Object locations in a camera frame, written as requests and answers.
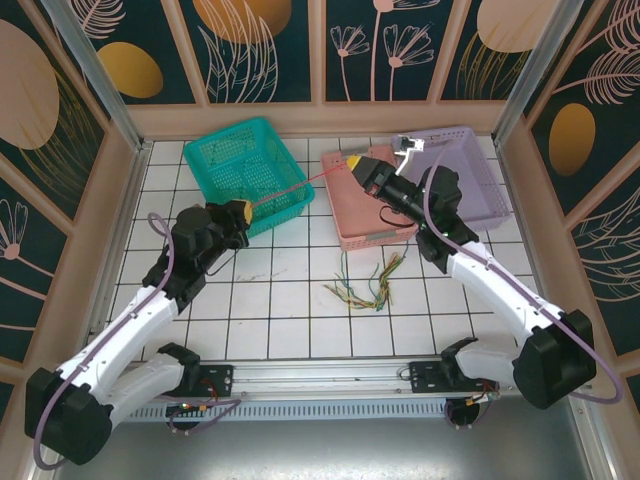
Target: pink basket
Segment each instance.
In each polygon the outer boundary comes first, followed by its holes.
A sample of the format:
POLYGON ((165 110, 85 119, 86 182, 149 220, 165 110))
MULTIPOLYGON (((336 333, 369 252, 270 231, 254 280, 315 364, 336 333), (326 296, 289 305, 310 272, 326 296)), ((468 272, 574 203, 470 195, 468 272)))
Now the pink basket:
MULTIPOLYGON (((396 166, 393 150, 389 145, 371 147, 367 155, 396 166)), ((325 171, 344 162, 341 152, 322 156, 325 171)), ((349 169, 340 169, 327 175, 326 183, 340 248, 343 251, 406 242, 416 233, 416 225, 397 228, 380 220, 380 209, 384 204, 364 193, 349 169)), ((394 215, 388 210, 384 215, 385 219, 400 225, 411 223, 403 215, 394 215)))

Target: beige circle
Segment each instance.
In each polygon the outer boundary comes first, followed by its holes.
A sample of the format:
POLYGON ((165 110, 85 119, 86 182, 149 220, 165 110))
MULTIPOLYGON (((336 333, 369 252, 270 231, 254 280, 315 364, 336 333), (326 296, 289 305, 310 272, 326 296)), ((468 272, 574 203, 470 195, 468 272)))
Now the beige circle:
POLYGON ((273 37, 284 30, 289 23, 291 0, 193 0, 193 6, 209 30, 220 38, 235 43, 247 43, 247 40, 249 43, 257 43, 261 36, 255 31, 255 26, 249 22, 245 2, 256 22, 262 18, 273 37), (229 8, 235 9, 237 17, 233 14, 229 15, 229 8), (235 35, 232 33, 238 18, 244 27, 245 35, 239 31, 236 31, 235 35))
POLYGON ((549 159, 559 175, 569 177, 582 168, 596 138, 596 121, 587 107, 570 103, 553 120, 549 159))
POLYGON ((0 20, 0 138, 34 150, 53 135, 60 97, 56 73, 31 37, 0 20))
POLYGON ((120 93, 134 98, 149 98, 162 90, 160 67, 140 47, 113 42, 98 50, 98 57, 120 93))
POLYGON ((526 52, 536 46, 558 0, 483 0, 478 36, 491 50, 526 52))

